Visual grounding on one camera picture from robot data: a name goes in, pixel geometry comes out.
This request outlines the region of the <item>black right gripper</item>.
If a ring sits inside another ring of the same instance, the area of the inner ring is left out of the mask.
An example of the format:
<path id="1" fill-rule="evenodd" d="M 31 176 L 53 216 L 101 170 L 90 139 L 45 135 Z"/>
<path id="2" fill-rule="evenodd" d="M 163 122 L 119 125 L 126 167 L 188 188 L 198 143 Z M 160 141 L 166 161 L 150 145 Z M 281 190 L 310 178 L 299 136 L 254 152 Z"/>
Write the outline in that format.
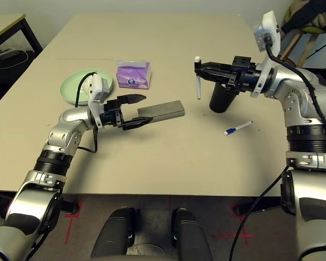
<path id="1" fill-rule="evenodd" d="M 229 92 L 253 91 L 257 85 L 261 70 L 250 57 L 234 56 L 232 65 L 206 62 L 195 74 L 208 81 L 228 81 L 225 89 Z"/>

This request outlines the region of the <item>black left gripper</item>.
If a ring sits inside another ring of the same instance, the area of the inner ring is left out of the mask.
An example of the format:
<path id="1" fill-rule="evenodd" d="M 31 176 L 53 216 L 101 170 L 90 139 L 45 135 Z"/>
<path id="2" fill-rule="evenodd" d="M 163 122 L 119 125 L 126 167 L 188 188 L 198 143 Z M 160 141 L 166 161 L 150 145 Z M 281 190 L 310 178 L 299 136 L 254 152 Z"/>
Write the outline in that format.
<path id="1" fill-rule="evenodd" d="M 102 113 L 102 125 L 111 125 L 114 127 L 122 127 L 124 131 L 130 129 L 140 128 L 146 124 L 149 124 L 152 117 L 136 117 L 129 121 L 123 120 L 121 111 L 121 105 L 139 103 L 146 99 L 145 95 L 141 94 L 129 94 L 118 96 L 115 100 L 109 100 L 103 104 L 104 113 Z"/>

